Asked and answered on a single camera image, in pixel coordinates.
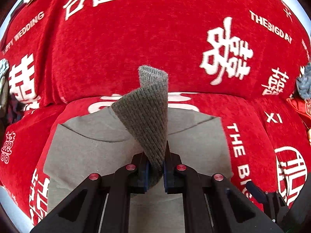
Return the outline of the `grey knit sweater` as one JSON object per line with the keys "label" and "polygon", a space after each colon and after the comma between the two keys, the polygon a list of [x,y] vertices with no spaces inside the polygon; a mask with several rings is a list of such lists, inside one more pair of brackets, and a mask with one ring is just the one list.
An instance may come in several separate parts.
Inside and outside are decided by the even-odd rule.
{"label": "grey knit sweater", "polygon": [[168,75],[141,66],[140,87],[110,107],[58,125],[43,171],[49,176],[47,209],[54,209],[89,174],[108,175],[145,152],[151,186],[132,195],[130,232],[184,232],[182,197],[164,191],[164,147],[197,172],[232,177],[226,136],[218,117],[167,107]]}

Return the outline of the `red embroidered cushion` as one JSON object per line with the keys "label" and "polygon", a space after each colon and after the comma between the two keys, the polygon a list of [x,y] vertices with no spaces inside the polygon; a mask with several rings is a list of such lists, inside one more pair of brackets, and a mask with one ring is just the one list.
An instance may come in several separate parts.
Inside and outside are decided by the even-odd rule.
{"label": "red embroidered cushion", "polygon": [[288,98],[287,102],[298,112],[299,116],[303,120],[308,129],[311,126],[311,103],[310,99],[304,100],[300,97]]}

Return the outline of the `blue-grey crumpled cloth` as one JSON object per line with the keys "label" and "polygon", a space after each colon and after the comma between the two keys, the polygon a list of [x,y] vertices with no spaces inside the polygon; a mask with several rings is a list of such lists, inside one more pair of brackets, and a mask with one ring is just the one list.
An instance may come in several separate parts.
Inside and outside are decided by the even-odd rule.
{"label": "blue-grey crumpled cloth", "polygon": [[299,96],[308,100],[311,99],[311,64],[308,63],[306,66],[301,67],[301,73],[296,78],[296,87]]}

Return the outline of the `red wedding print blanket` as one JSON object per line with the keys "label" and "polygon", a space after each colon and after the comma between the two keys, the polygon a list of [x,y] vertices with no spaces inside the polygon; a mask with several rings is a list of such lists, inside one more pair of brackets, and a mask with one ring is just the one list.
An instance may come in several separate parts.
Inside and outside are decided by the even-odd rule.
{"label": "red wedding print blanket", "polygon": [[167,107],[221,120],[232,183],[291,206],[310,172],[306,126],[287,99],[310,41],[284,0],[29,0],[1,39],[10,94],[23,104],[1,142],[1,185],[37,225],[58,125],[140,87],[139,68],[168,75]]}

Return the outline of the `pale green folded cloth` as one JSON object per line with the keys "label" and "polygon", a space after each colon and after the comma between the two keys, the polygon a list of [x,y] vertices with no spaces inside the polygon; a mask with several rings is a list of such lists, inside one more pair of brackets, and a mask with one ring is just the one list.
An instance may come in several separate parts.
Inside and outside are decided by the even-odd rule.
{"label": "pale green folded cloth", "polygon": [[6,113],[6,105],[7,105],[7,95],[8,95],[8,80],[7,80],[7,72],[10,68],[9,62],[7,59],[1,59],[1,118],[5,116]]}

